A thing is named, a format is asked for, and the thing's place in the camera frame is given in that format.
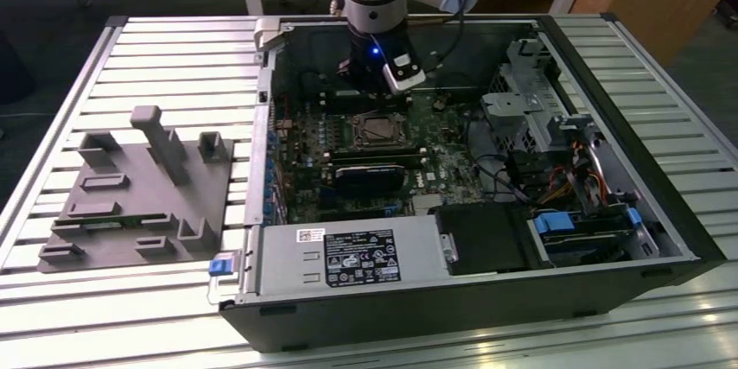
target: power supply label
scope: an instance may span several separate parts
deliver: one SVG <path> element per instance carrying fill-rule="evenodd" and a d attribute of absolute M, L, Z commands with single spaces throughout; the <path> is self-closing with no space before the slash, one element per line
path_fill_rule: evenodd
<path fill-rule="evenodd" d="M 391 229 L 326 234 L 326 283 L 331 287 L 400 281 Z"/>

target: cable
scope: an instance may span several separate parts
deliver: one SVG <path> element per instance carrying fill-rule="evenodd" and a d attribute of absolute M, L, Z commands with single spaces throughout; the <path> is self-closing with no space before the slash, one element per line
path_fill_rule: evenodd
<path fill-rule="evenodd" d="M 479 168 L 479 171 L 488 176 L 490 179 L 492 179 L 492 181 L 495 181 L 495 183 L 499 183 L 500 185 L 503 185 L 507 189 L 510 189 L 510 191 L 512 192 L 512 195 L 515 196 L 515 198 L 518 198 L 518 200 L 524 203 L 526 205 L 531 205 L 532 207 L 543 207 L 536 201 L 534 201 L 528 195 L 526 195 L 519 188 L 516 188 L 508 181 L 506 181 L 504 179 L 500 179 L 499 176 L 496 176 L 496 174 L 494 174 L 492 172 L 490 172 L 487 170 L 487 168 L 484 168 L 482 165 L 479 165 L 476 163 L 476 167 Z"/>
<path fill-rule="evenodd" d="M 462 36 L 463 36 L 463 14 L 464 14 L 464 11 L 466 11 L 466 3 L 467 3 L 468 0 L 458 0 L 458 1 L 459 1 L 459 10 L 456 11 L 454 16 L 451 17 L 451 19 L 458 18 L 458 20 L 459 20 L 459 30 L 456 31 L 456 36 L 455 36 L 455 38 L 451 42 L 451 45 L 446 49 L 446 51 L 442 54 L 438 54 L 436 65 L 432 68 L 430 68 L 430 70 L 427 70 L 426 73 L 432 73 L 434 71 L 438 70 L 438 68 L 440 67 L 440 64 L 443 63 L 443 61 L 446 59 L 446 57 L 452 53 L 452 51 L 459 46 L 459 42 L 462 41 Z"/>

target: motherboard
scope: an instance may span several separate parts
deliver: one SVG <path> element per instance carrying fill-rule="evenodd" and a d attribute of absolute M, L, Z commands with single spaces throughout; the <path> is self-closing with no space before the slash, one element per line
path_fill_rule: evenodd
<path fill-rule="evenodd" d="M 482 200 L 464 110 L 426 91 L 398 111 L 331 114 L 306 105 L 279 120 L 288 223 L 426 214 Z"/>

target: metal slatted work surface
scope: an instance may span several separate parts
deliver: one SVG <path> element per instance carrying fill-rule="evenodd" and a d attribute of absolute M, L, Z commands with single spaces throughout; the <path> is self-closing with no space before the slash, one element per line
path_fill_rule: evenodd
<path fill-rule="evenodd" d="M 734 149 L 615 24 L 598 16 L 556 20 L 715 237 L 723 266 L 609 315 L 270 355 L 250 349 L 208 303 L 207 262 L 37 273 L 39 249 L 81 166 L 83 133 L 112 129 L 120 143 L 143 142 L 128 125 L 135 105 L 159 105 L 181 140 L 204 130 L 236 140 L 223 249 L 242 245 L 259 77 L 254 18 L 132 18 L 105 29 L 47 136 L 48 153 L 31 163 L 36 176 L 27 172 L 25 193 L 16 191 L 4 212 L 12 220 L 0 249 L 0 366 L 675 367 L 738 359 Z M 564 88 L 585 112 L 566 82 Z M 235 281 L 220 290 L 235 292 Z"/>

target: gray carpet floor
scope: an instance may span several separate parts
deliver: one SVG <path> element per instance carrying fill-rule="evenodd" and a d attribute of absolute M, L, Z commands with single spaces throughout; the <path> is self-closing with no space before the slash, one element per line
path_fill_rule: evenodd
<path fill-rule="evenodd" d="M 268 14 L 323 14 L 330 0 L 264 0 Z M 428 12 L 427 8 L 415 11 Z M 13 191 L 52 117 L 111 15 L 230 16 L 247 13 L 243 0 L 0 0 L 5 33 L 37 82 L 21 101 L 0 105 L 0 207 Z M 738 143 L 738 32 L 707 19 L 669 68 L 678 83 Z"/>

